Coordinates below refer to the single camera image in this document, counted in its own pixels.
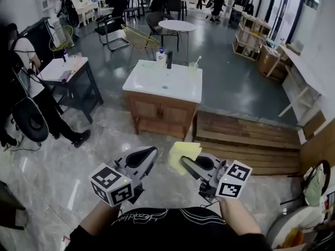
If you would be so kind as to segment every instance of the black and white marker cube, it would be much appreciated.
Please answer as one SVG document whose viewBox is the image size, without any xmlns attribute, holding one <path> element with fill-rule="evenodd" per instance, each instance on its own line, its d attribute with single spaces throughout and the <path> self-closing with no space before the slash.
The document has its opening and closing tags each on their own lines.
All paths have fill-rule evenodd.
<svg viewBox="0 0 335 251">
<path fill-rule="evenodd" d="M 222 176 L 215 195 L 219 197 L 239 198 L 251 172 L 251 167 L 235 160 Z"/>
<path fill-rule="evenodd" d="M 132 179 L 102 163 L 91 174 L 94 193 L 111 207 L 134 196 Z"/>
</svg>

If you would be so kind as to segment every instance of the black sneaker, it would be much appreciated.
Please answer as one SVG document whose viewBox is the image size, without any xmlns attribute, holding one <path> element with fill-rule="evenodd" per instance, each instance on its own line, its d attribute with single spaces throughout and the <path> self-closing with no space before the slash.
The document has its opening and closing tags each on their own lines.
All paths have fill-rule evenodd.
<svg viewBox="0 0 335 251">
<path fill-rule="evenodd" d="M 76 142 L 72 142 L 73 146 L 75 148 L 79 148 L 86 140 L 88 140 L 91 136 L 91 131 L 90 129 L 87 129 L 83 133 L 80 133 L 80 138 Z"/>
</svg>

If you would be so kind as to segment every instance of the shelf unit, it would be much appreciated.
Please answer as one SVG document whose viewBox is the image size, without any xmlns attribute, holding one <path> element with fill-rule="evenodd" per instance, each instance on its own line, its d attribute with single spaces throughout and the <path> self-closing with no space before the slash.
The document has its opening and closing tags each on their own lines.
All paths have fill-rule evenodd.
<svg viewBox="0 0 335 251">
<path fill-rule="evenodd" d="M 260 47 L 270 34 L 271 27 L 264 21 L 243 12 L 232 44 L 235 54 L 257 60 Z"/>
<path fill-rule="evenodd" d="M 56 19 L 54 8 L 57 0 L 35 0 L 37 12 L 40 18 L 50 17 Z"/>
</svg>

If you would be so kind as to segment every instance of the backpack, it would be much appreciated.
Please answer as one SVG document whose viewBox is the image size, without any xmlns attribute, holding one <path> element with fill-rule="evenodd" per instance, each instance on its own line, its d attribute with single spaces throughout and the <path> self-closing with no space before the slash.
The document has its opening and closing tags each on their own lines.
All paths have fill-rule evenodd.
<svg viewBox="0 0 335 251">
<path fill-rule="evenodd" d="M 79 25 L 79 16 L 77 11 L 75 10 L 72 0 L 64 0 L 62 2 L 62 7 L 65 8 L 69 16 L 69 22 L 71 26 L 77 27 Z"/>
</svg>

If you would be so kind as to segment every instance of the yellow wire chair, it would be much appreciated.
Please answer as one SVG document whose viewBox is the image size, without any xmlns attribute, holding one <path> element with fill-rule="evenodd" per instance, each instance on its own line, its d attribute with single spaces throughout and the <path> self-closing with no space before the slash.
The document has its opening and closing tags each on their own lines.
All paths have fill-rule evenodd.
<svg viewBox="0 0 335 251">
<path fill-rule="evenodd" d="M 73 44 L 72 41 L 73 28 L 70 25 L 60 26 L 55 29 L 49 41 L 49 49 L 53 52 L 63 50 Z"/>
<path fill-rule="evenodd" d="M 151 49 L 152 52 L 152 57 L 153 60 L 155 60 L 155 55 L 153 53 L 153 49 L 154 48 L 158 48 L 161 46 L 161 43 L 156 40 L 155 38 L 151 37 L 150 35 L 147 35 L 144 32 L 141 32 L 131 26 L 127 26 L 124 24 L 121 24 L 121 27 L 123 29 L 123 31 L 125 32 L 126 36 L 127 36 L 127 40 L 130 42 L 132 48 L 131 48 L 131 54 L 128 60 L 128 65 L 131 61 L 131 56 L 132 56 L 132 52 L 134 50 L 134 48 L 137 48 L 138 50 L 145 50 L 147 53 L 148 49 Z"/>
</svg>

